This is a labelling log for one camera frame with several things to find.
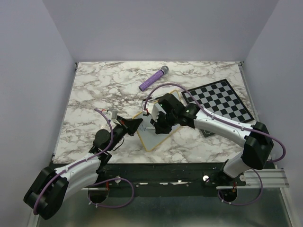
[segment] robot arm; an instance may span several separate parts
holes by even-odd
[[[244,130],[244,128],[255,129],[266,134],[266,126],[260,122],[255,125],[235,122],[233,120],[218,116],[208,110],[202,111],[196,104],[183,104],[172,94],[165,94],[158,101],[162,112],[155,104],[147,105],[148,114],[151,114],[151,124],[155,127],[156,134],[169,133],[175,124],[189,126],[191,128],[204,129],[221,135],[243,147],[243,152],[224,163],[217,181],[230,181],[240,173],[254,168],[263,169],[268,156],[273,148],[273,141],[255,132]],[[239,128],[214,119],[222,119],[225,122],[236,124]]]
[[[196,104],[183,106],[172,94],[165,94],[159,99],[158,104],[165,112],[160,111],[155,104],[149,104],[146,111],[143,111],[145,114],[151,114],[151,124],[155,127],[156,134],[168,134],[173,125],[180,124],[181,126],[212,131],[243,147],[242,153],[233,159],[227,160],[222,169],[214,175],[213,179],[210,179],[212,186],[229,183],[233,178],[250,168],[263,169],[273,147],[273,142],[265,136],[245,131],[243,128],[251,128],[268,134],[264,124],[257,122],[255,125],[249,125],[216,116],[216,118],[222,118],[226,122],[240,126],[240,128],[232,127],[215,120],[213,113],[206,111],[208,113],[206,114]],[[61,168],[46,167],[35,179],[24,197],[24,202],[31,208],[34,208],[45,186],[58,173],[66,170],[65,173],[57,176],[52,181],[39,200],[36,212],[42,218],[49,219],[59,210],[65,199],[83,187],[95,183],[98,174],[111,158],[108,151],[111,151],[126,134],[133,136],[143,121],[142,119],[124,119],[118,116],[114,109],[107,111],[107,118],[117,124],[113,129],[112,145],[107,151],[100,153],[109,145],[111,134],[102,129],[96,133],[93,146],[85,157]]]
[[[143,121],[142,119],[124,119],[118,116],[116,110],[113,109],[109,109],[106,115],[117,124],[113,129],[114,137],[112,145],[107,151],[95,156],[103,151],[110,143],[111,134],[107,130],[101,129],[96,133],[93,146],[85,157],[64,167],[56,169],[50,167],[44,168],[24,196],[23,201],[31,208],[34,208],[42,189],[58,173],[66,170],[65,173],[58,176],[52,184],[49,185],[39,200],[36,211],[37,214],[41,215],[44,219],[51,218],[59,210],[63,201],[75,192],[88,185],[94,184],[99,172],[102,171],[102,168],[112,157],[108,151],[111,151],[126,134],[133,136]]]

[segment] purple tube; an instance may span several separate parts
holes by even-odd
[[[160,79],[164,74],[166,74],[169,71],[169,68],[165,65],[162,66],[159,71],[157,71],[155,74],[153,74],[151,77],[149,77],[145,82],[143,82],[139,89],[141,91],[144,91],[146,88],[148,88],[150,85],[152,85],[154,82],[156,82],[158,79]]]

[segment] screw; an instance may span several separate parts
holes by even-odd
[[[203,176],[203,181],[207,181],[208,179],[209,179],[209,176],[207,176],[207,175]]]
[[[244,175],[240,175],[240,181],[244,182],[246,180],[246,177]]]
[[[116,183],[120,183],[120,182],[121,182],[121,180],[120,180],[120,179],[117,179],[117,180],[115,180],[115,182],[116,182]]]

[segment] yellow outline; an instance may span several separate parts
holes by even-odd
[[[181,101],[181,97],[180,97],[180,94],[179,94],[178,90],[176,90],[176,89],[175,89],[175,90],[172,90],[170,93],[172,94],[174,91],[177,92],[178,97],[179,97],[179,101]],[[133,117],[133,119],[136,118],[137,116],[139,116],[141,113],[142,113],[142,111],[139,112],[138,114],[136,114],[136,115]],[[182,126],[180,125],[176,130],[174,130],[171,134],[169,134],[168,137],[166,137],[164,140],[162,140],[160,143],[158,143],[156,146],[154,146],[151,150],[147,150],[147,149],[146,149],[146,147],[145,147],[145,145],[144,145],[144,143],[143,143],[143,141],[142,141],[142,138],[141,138],[141,136],[140,136],[138,130],[137,130],[137,134],[138,134],[138,136],[139,136],[139,139],[140,139],[140,141],[141,141],[141,143],[142,143],[142,145],[143,145],[145,151],[146,151],[146,152],[151,152],[151,151],[154,150],[157,146],[159,146],[161,143],[163,143],[165,140],[167,140],[167,138],[169,138],[172,134],[174,134],[176,131],[178,131],[179,129],[181,129],[181,127],[182,127]]]

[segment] metal floor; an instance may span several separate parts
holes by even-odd
[[[239,189],[235,202],[247,202],[259,189]],[[108,198],[107,205],[127,198]],[[49,220],[39,218],[39,227],[290,227],[280,189],[264,189],[262,198],[249,206],[223,204],[217,197],[137,197],[125,208],[89,206],[87,191],[70,197]]]

